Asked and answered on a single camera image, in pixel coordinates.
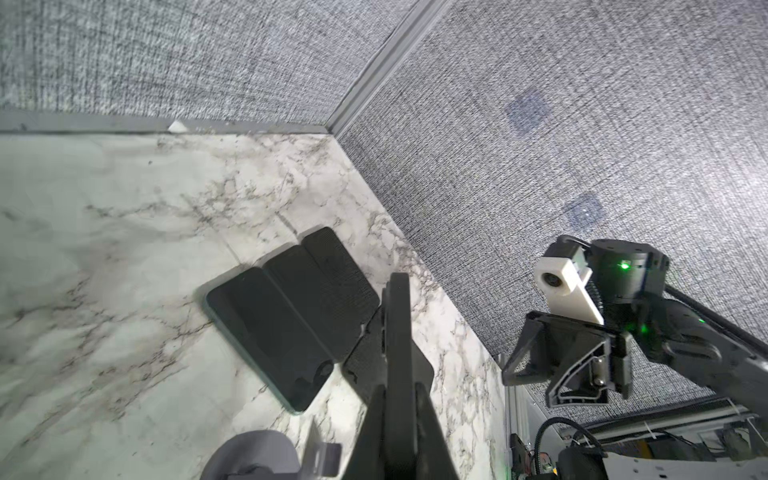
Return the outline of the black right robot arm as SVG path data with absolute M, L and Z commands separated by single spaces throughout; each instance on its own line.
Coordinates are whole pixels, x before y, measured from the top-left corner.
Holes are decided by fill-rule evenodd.
M 526 315 L 503 384 L 546 384 L 549 408 L 629 398 L 635 341 L 650 362 L 766 416 L 766 344 L 669 286 L 669 266 L 649 244 L 559 236 L 534 267 L 548 309 Z

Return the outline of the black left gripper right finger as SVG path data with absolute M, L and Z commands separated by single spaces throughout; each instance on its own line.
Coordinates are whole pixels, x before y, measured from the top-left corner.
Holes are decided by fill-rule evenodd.
M 417 457 L 415 478 L 458 479 L 437 414 L 426 386 L 415 384 Z

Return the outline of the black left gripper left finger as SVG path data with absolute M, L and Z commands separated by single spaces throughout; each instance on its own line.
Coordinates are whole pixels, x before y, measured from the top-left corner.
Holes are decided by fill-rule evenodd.
M 384 413 L 386 389 L 378 385 L 357 436 L 343 480 L 383 480 Z

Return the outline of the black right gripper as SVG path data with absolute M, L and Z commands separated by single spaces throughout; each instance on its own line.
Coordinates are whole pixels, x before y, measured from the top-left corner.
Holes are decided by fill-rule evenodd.
M 531 311 L 502 368 L 505 386 L 546 385 L 550 408 L 603 405 L 633 393 L 629 335 L 607 327 Z

